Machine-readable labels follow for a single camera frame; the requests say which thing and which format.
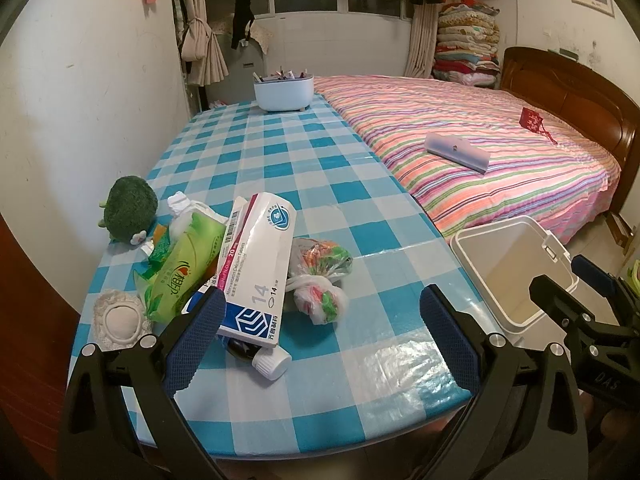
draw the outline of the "blue gripper pad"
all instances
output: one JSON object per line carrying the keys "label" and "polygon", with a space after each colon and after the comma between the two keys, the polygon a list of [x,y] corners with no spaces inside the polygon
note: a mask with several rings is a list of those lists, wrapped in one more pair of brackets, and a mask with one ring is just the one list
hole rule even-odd
{"label": "blue gripper pad", "polygon": [[439,297],[430,286],[420,295],[420,316],[456,384],[475,395],[481,385],[478,354],[451,315],[453,307],[449,301],[442,293]]}
{"label": "blue gripper pad", "polygon": [[166,371],[162,386],[169,397],[173,397],[178,390],[189,386],[200,361],[202,361],[225,317],[224,292],[215,288],[211,295],[202,298],[205,300],[205,304],[182,332],[180,339],[166,358]]}
{"label": "blue gripper pad", "polygon": [[571,260],[571,270],[603,298],[615,296],[616,280],[581,254]]}

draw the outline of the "calcium tablet box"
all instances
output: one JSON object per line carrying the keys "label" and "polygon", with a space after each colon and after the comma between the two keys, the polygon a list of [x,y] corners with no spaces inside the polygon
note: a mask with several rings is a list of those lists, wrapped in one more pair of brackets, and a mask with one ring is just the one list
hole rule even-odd
{"label": "calcium tablet box", "polygon": [[236,198],[218,258],[218,272],[185,306],[211,286],[226,297],[219,335],[260,346],[278,344],[284,288],[289,269],[296,210],[283,198],[258,193]]}

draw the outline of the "white storage bin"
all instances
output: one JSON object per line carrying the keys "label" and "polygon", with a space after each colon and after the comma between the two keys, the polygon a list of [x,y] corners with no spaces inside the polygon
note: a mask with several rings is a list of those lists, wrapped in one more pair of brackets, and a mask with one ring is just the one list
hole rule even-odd
{"label": "white storage bin", "polygon": [[254,89],[258,106],[266,112],[303,110],[314,98],[314,78],[254,83]]}
{"label": "white storage bin", "polygon": [[569,253],[551,231],[518,216],[462,229],[450,245],[512,344],[535,349],[562,344],[564,332],[529,299],[531,280],[540,274],[567,292],[578,286]]}

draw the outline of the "mattress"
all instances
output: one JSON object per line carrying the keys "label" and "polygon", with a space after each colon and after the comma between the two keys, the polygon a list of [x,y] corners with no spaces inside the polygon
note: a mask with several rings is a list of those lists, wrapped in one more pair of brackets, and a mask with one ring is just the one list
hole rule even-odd
{"label": "mattress", "polygon": [[[433,79],[316,78],[316,92],[351,125],[449,240],[466,227],[533,217],[566,243],[609,208],[620,166],[596,142],[543,110],[558,142],[524,129],[507,92]],[[491,154],[484,175],[424,150],[428,132],[465,137]]]}

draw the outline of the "green tissue package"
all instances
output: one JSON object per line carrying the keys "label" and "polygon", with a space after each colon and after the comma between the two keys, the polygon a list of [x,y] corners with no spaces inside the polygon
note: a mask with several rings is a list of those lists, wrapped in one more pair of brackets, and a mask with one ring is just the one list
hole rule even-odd
{"label": "green tissue package", "polygon": [[146,317],[169,323],[180,312],[207,267],[218,256],[225,230],[220,222],[194,211],[191,224],[180,235],[158,272],[140,275],[134,271]]}

